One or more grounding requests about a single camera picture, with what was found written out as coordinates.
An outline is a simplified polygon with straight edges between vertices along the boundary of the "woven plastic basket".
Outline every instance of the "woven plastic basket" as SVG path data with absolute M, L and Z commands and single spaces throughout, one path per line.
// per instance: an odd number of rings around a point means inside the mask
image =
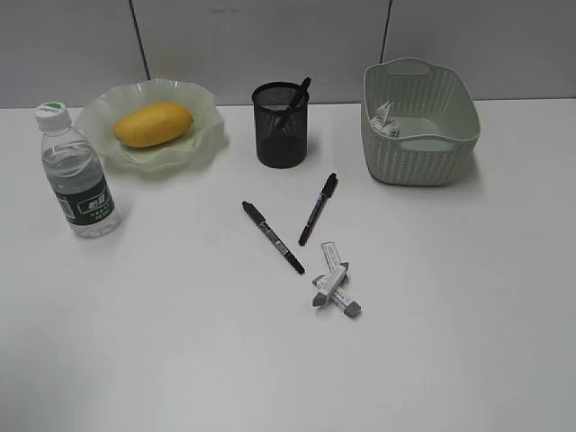
M 370 123 L 391 102 L 400 125 L 392 138 Z M 438 186 L 454 180 L 480 137 L 474 103 L 460 77 L 447 67 L 400 58 L 364 73 L 362 141 L 370 174 L 392 185 Z

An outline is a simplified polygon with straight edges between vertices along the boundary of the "gray wall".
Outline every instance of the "gray wall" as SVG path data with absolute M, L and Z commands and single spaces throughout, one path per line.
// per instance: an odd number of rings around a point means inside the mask
M 1 0 L 0 108 L 83 105 L 146 79 L 125 0 Z
M 358 102 L 388 0 L 134 0 L 150 74 L 247 104 L 267 81 Z M 2 0 L 0 108 L 82 105 L 146 79 L 128 0 Z M 478 99 L 576 96 L 573 0 L 395 0 L 385 59 L 454 68 Z
M 359 101 L 382 51 L 387 0 L 134 0 L 150 74 L 250 104 L 270 81 L 312 78 L 314 103 Z
M 455 69 L 476 99 L 576 96 L 575 0 L 395 0 L 385 59 Z

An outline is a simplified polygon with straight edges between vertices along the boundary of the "plastic bottle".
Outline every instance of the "plastic bottle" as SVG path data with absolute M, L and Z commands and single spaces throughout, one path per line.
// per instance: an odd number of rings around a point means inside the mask
M 35 111 L 42 137 L 42 164 L 70 228 L 83 238 L 114 230 L 120 216 L 100 160 L 86 137 L 72 127 L 63 103 L 43 103 Z

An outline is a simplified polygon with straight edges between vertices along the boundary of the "yellow mango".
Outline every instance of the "yellow mango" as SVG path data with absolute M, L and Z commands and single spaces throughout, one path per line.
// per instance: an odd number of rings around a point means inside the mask
M 129 147 L 151 147 L 179 137 L 193 121 L 188 108 L 180 103 L 153 103 L 118 120 L 114 135 Z

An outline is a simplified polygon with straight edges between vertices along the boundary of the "wavy glass plate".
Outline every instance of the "wavy glass plate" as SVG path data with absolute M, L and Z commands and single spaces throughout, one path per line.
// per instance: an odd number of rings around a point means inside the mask
M 129 148 L 114 137 L 114 124 L 122 117 L 156 102 L 178 102 L 194 118 L 182 136 L 150 148 Z M 116 165 L 139 171 L 158 171 L 215 154 L 226 139 L 224 121 L 214 96 L 193 83 L 156 78 L 135 85 L 119 85 L 84 107 L 75 122 L 98 154 Z

